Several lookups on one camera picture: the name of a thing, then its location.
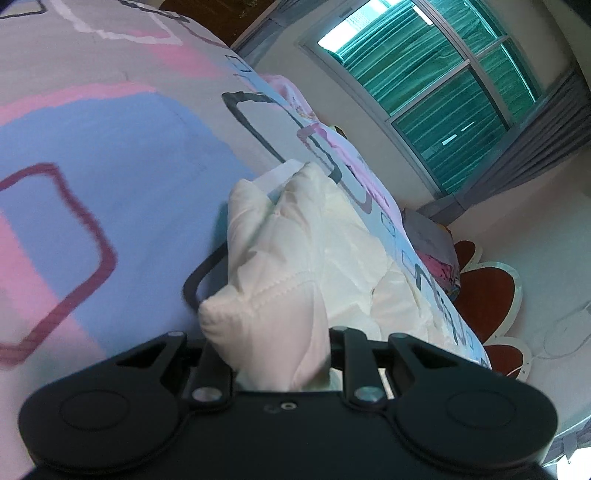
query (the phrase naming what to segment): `window frame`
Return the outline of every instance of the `window frame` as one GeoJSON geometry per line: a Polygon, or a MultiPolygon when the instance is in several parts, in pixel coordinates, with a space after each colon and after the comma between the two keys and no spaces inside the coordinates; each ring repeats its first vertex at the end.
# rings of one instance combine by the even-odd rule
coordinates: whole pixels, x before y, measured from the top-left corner
{"type": "Polygon", "coordinates": [[[374,120],[374,122],[382,129],[388,139],[394,144],[402,155],[409,162],[419,178],[428,188],[429,192],[437,199],[446,195],[441,184],[437,181],[422,156],[415,150],[412,143],[410,143],[405,135],[397,128],[396,120],[403,114],[408,112],[411,108],[416,106],[419,102],[425,99],[428,95],[433,93],[436,89],[454,79],[457,75],[464,72],[466,69],[472,71],[475,79],[480,84],[485,95],[491,102],[491,105],[496,110],[499,118],[507,129],[515,125],[509,107],[503,100],[499,90],[496,88],[492,79],[485,72],[480,60],[484,58],[494,49],[512,42],[517,52],[520,54],[520,61],[515,63],[517,70],[525,77],[526,84],[530,92],[538,99],[543,93],[540,88],[540,83],[532,72],[532,68],[528,63],[527,56],[524,54],[518,40],[510,34],[506,33],[506,29],[502,23],[495,17],[489,18],[489,15],[483,15],[480,8],[473,5],[477,10],[479,16],[493,26],[494,30],[498,29],[505,33],[497,38],[493,43],[483,48],[481,51],[474,53],[467,46],[466,42],[458,35],[455,29],[447,22],[445,18],[432,6],[428,0],[411,0],[418,6],[434,26],[438,28],[445,38],[452,44],[452,46],[461,55],[463,62],[451,69],[439,80],[436,80],[431,85],[428,85],[416,97],[409,100],[402,105],[392,115],[383,109],[376,99],[343,67],[336,59],[326,52],[318,45],[318,41],[328,34],[334,27],[339,25],[349,15],[364,6],[369,0],[345,0],[338,8],[331,13],[325,15],[320,21],[315,23],[304,35],[297,40],[297,45],[302,49],[306,55],[311,58],[320,68],[322,68],[337,84],[339,84],[345,92],[347,92],[359,104],[359,106],[374,120]]]}

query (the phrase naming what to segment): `green curtain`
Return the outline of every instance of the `green curtain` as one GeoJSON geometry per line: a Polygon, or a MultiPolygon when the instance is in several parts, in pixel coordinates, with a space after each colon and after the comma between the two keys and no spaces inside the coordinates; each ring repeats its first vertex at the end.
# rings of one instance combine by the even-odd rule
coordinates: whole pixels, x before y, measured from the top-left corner
{"type": "MultiPolygon", "coordinates": [[[[471,48],[481,50],[495,40],[475,9],[462,0],[434,3],[471,48]]],[[[462,62],[441,31],[428,25],[413,7],[410,0],[390,7],[337,51],[347,71],[389,115],[462,62]]],[[[499,47],[482,60],[482,66],[519,120],[534,100],[514,58],[515,50],[499,47]]],[[[506,133],[471,70],[438,88],[395,127],[445,193],[458,190],[506,133]]]]}
{"type": "Polygon", "coordinates": [[[344,67],[389,115],[462,62],[413,7],[410,0],[390,7],[337,51],[344,67]]]}

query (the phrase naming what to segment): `gray curtain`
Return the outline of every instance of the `gray curtain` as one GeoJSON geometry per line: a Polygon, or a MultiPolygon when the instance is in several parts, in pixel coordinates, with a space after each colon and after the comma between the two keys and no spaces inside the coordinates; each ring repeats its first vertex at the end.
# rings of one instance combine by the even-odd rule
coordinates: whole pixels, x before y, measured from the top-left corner
{"type": "Polygon", "coordinates": [[[471,206],[542,175],[590,144],[591,93],[573,68],[506,133],[460,190],[419,212],[449,225],[471,206]]]}
{"type": "Polygon", "coordinates": [[[564,455],[570,459],[576,450],[587,447],[591,447],[591,420],[553,441],[543,465],[556,463],[564,455]]]}
{"type": "Polygon", "coordinates": [[[281,33],[327,0],[282,0],[279,5],[236,49],[250,65],[267,53],[281,33]]]}

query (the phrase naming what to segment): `screw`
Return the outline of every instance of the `screw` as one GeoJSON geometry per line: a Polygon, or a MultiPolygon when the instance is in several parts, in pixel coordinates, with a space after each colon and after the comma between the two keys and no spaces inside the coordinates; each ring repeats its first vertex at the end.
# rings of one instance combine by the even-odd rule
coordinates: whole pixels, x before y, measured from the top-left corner
{"type": "Polygon", "coordinates": [[[200,401],[201,403],[210,403],[222,398],[222,392],[215,387],[200,387],[193,390],[192,396],[195,400],[200,401]]]}
{"type": "Polygon", "coordinates": [[[384,391],[378,387],[361,387],[355,390],[355,397],[368,403],[377,403],[384,397],[384,391]]]}
{"type": "Polygon", "coordinates": [[[286,401],[281,404],[281,408],[283,410],[295,410],[297,408],[297,404],[292,401],[286,401]]]}

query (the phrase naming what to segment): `floor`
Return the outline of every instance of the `floor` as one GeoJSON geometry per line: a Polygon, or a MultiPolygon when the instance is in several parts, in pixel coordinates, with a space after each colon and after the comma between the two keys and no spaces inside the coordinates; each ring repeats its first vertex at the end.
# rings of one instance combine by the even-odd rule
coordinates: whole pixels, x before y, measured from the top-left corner
{"type": "Polygon", "coordinates": [[[568,427],[591,402],[591,151],[478,239],[482,261],[502,261],[523,281],[509,336],[534,355],[528,383],[546,393],[568,427]]]}

